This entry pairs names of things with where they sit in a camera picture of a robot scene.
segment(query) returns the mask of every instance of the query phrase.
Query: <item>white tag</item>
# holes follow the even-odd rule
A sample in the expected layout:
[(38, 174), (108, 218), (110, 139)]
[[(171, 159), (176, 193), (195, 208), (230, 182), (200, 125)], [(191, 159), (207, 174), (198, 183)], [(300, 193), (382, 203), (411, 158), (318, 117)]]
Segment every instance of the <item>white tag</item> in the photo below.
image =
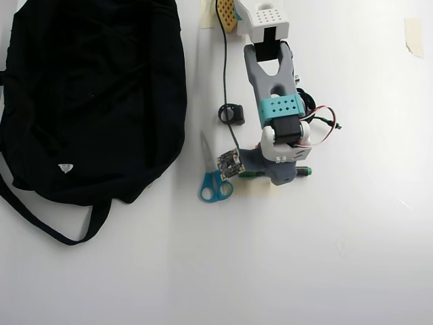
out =
[(65, 174), (67, 174), (72, 170), (72, 168), (74, 168), (74, 165), (60, 164), (59, 167)]

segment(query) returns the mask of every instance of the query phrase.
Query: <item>scissors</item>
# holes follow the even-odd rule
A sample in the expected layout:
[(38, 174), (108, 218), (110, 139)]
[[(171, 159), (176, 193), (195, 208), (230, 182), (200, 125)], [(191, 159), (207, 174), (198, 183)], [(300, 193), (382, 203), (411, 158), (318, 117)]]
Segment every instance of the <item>scissors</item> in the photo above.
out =
[[(208, 140), (204, 136), (203, 131), (200, 133), (200, 140), (202, 143), (204, 162), (206, 164), (206, 174), (204, 175), (202, 189), (200, 190), (200, 198), (207, 203), (227, 200), (233, 194), (233, 184), (229, 181), (221, 180), (221, 173), (215, 165)], [(205, 190), (210, 191), (210, 198), (203, 196)]]

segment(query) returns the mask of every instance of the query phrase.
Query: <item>white table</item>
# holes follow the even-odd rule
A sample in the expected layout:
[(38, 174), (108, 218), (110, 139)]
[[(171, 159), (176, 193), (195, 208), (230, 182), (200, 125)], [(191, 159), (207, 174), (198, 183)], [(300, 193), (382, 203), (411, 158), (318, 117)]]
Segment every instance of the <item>white table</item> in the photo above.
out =
[[(75, 248), (0, 201), (0, 324), (433, 323), (432, 2), (285, 3), (301, 85), (344, 127), (310, 155), (314, 175), (263, 196), (197, 199), (200, 130), (215, 154), (233, 143), (216, 118), (220, 31), (199, 29), (198, 0), (179, 0), (182, 155), (135, 204), (115, 202), (99, 235)], [(424, 21), (425, 60), (405, 48), (407, 17)], [(243, 46), (230, 37), (229, 101), (246, 108), (235, 132), (251, 148), (261, 130)], [(10, 182), (3, 159), (0, 170)], [(78, 238), (88, 209), (15, 192)]]

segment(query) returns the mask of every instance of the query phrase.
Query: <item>black bag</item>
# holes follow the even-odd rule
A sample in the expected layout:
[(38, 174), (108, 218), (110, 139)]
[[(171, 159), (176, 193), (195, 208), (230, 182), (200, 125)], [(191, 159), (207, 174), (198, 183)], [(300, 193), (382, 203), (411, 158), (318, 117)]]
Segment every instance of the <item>black bag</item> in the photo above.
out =
[(14, 186), (93, 206), (74, 241), (36, 218), (0, 176), (0, 195), (67, 245), (132, 203), (185, 138), (185, 59), (175, 0), (28, 0), (3, 73), (0, 151)]

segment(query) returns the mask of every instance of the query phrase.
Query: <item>yellow object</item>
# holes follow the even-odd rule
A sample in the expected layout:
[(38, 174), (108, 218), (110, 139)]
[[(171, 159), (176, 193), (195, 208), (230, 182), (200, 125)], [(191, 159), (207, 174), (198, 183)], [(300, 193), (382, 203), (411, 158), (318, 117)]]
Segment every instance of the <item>yellow object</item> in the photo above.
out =
[(235, 5), (233, 0), (217, 0), (218, 1), (218, 13), (223, 22), (226, 33), (231, 33), (237, 26), (237, 20), (235, 17)]

